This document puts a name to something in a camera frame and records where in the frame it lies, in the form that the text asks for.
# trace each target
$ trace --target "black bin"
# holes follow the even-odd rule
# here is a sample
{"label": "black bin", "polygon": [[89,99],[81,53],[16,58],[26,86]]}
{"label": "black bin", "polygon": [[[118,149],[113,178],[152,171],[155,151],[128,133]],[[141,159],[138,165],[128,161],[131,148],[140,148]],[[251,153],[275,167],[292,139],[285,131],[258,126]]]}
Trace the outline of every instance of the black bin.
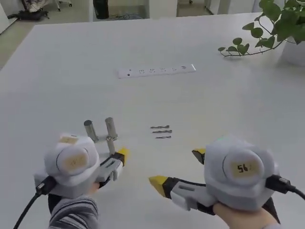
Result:
{"label": "black bin", "polygon": [[97,19],[109,18],[108,0],[93,0],[93,6]]}

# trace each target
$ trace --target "small metal part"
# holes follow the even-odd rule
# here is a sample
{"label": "small metal part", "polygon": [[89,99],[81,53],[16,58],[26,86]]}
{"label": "small metal part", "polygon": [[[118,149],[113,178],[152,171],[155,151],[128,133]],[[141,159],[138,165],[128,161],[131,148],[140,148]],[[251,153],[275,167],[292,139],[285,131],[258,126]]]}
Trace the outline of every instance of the small metal part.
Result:
{"label": "small metal part", "polygon": [[106,123],[106,126],[107,126],[108,136],[110,136],[113,141],[118,139],[118,134],[115,131],[113,118],[111,118],[111,117],[106,118],[105,123]]}
{"label": "small metal part", "polygon": [[172,138],[172,136],[156,137],[156,139]]}
{"label": "small metal part", "polygon": [[153,134],[162,134],[162,133],[172,133],[172,130],[160,130],[160,131],[153,131]]}
{"label": "small metal part", "polygon": [[112,137],[107,136],[106,141],[107,141],[107,145],[108,145],[108,148],[109,148],[110,155],[115,154],[115,147],[114,147],[114,142],[113,142]]}
{"label": "small metal part", "polygon": [[90,137],[94,143],[98,142],[99,138],[97,137],[97,135],[95,133],[92,121],[91,120],[85,121],[84,126],[85,126],[88,137]]}
{"label": "small metal part", "polygon": [[170,128],[169,125],[161,125],[161,126],[152,126],[151,129],[168,129]]}

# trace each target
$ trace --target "power outlet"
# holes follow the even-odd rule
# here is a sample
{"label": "power outlet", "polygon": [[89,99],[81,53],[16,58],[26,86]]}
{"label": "power outlet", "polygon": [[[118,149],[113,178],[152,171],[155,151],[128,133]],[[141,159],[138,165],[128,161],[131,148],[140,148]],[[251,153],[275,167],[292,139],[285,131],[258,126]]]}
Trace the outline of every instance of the power outlet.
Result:
{"label": "power outlet", "polygon": [[193,64],[179,65],[169,68],[148,68],[148,69],[120,69],[118,71],[119,78],[133,78],[141,76],[151,76],[151,75],[174,75],[180,73],[193,73],[196,69]]}

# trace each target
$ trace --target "sleeve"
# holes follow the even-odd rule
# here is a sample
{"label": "sleeve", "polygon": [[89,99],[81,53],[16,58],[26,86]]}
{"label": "sleeve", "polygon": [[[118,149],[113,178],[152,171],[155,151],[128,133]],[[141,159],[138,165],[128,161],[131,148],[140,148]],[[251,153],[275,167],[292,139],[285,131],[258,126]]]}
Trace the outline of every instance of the sleeve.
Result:
{"label": "sleeve", "polygon": [[95,201],[87,196],[61,199],[51,213],[49,229],[99,229]]}
{"label": "sleeve", "polygon": [[282,226],[280,224],[273,224],[265,227],[264,229],[282,229]]}

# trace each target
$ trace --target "human hand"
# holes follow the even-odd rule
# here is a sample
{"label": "human hand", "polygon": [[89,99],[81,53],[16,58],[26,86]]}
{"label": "human hand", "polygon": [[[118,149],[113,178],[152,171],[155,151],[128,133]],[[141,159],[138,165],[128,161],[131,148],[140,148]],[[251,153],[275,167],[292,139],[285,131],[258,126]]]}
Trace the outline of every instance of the human hand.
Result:
{"label": "human hand", "polygon": [[257,212],[245,212],[217,203],[213,211],[230,229],[262,229],[268,225],[277,224],[276,219],[263,208]]}
{"label": "human hand", "polygon": [[100,184],[99,183],[94,183],[91,186],[91,188],[90,188],[90,190],[88,192],[88,195],[92,195],[92,194],[96,193],[99,188],[100,188]]}

